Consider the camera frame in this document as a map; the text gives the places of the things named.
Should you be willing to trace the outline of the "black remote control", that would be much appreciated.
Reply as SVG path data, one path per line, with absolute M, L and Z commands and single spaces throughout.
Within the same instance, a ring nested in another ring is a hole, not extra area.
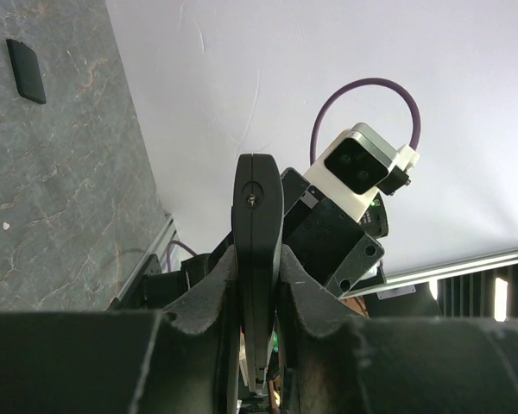
M 257 394 L 263 393 L 272 349 L 283 218 L 283 190 L 274 157 L 240 155 L 231 226 L 249 389 Z

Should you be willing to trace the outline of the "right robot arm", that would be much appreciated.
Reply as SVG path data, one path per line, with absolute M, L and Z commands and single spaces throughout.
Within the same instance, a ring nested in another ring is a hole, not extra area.
M 282 243 L 312 278 L 337 298 L 385 281 L 378 267 L 389 224 L 381 196 L 356 220 L 293 168 L 281 174 L 281 183 Z

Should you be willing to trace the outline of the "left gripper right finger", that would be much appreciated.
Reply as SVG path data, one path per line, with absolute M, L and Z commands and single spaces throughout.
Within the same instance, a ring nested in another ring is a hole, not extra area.
M 355 315 L 283 247 L 286 413 L 518 413 L 518 319 Z

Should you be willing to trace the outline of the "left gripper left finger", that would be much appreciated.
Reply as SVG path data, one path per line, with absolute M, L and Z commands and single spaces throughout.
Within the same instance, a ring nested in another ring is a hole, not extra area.
M 162 310 L 0 313 L 0 413 L 233 413 L 235 254 Z

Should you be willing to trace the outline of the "black battery cover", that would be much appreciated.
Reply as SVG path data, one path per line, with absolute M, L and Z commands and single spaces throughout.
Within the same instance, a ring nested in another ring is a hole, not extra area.
M 37 104 L 47 102 L 37 55 L 25 43 L 6 40 L 18 94 Z

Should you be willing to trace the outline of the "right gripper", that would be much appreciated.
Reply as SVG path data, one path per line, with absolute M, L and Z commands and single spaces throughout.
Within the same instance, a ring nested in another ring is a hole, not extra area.
M 375 277 L 387 235 L 387 213 L 376 195 L 357 222 L 295 169 L 281 174 L 284 191 L 282 243 L 306 272 L 341 298 L 366 276 Z

